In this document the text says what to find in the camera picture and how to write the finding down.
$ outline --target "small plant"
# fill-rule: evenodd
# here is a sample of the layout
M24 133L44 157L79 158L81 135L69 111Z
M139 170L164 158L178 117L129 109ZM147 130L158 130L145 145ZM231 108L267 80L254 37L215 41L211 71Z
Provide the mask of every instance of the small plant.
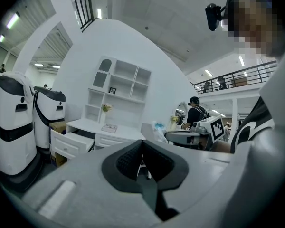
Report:
M101 106L101 109L103 110L103 112L108 112L108 111L111 111L112 110L112 106L109 105L109 104L103 104Z
M172 121L172 122L177 122L178 119L179 119L178 116L171 116L171 121Z

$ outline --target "balcony railing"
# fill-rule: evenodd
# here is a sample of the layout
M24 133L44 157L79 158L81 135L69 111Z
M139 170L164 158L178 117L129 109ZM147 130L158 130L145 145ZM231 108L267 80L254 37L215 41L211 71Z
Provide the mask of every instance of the balcony railing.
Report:
M266 82L277 67L276 61L248 67L197 84L191 84L198 94Z
M79 17L78 24L80 26L81 32L93 23L95 20L93 15L92 1L91 0L74 0L77 14Z

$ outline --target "picture frame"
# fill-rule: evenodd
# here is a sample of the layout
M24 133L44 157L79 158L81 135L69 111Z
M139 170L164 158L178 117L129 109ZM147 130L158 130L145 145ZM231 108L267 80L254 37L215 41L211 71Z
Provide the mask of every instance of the picture frame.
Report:
M110 87L109 93L114 95L116 93L116 88Z

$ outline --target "cardboard box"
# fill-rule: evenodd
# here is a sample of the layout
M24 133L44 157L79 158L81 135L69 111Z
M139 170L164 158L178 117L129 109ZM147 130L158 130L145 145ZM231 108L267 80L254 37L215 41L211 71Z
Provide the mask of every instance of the cardboard box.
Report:
M66 134L67 132L67 125L66 122L56 122L56 123L50 123L49 124L49 150L51 153L51 162L54 166L62 166L65 162L67 162L67 158L55 153L52 151L52 142L51 142L51 130L53 129L54 131L61 133L61 134Z

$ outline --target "open drawer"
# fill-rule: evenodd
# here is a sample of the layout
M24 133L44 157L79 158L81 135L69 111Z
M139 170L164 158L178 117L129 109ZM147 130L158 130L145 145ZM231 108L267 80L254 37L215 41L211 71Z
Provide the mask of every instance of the open drawer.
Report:
M51 130L52 150L64 157L72 159L87 153L94 144L94 139L86 138L75 133L65 135Z
M128 142L128 141L130 140L110 137L110 136L102 135L102 134L96 134L95 136L95 145L103 147L103 148L110 147L115 144Z

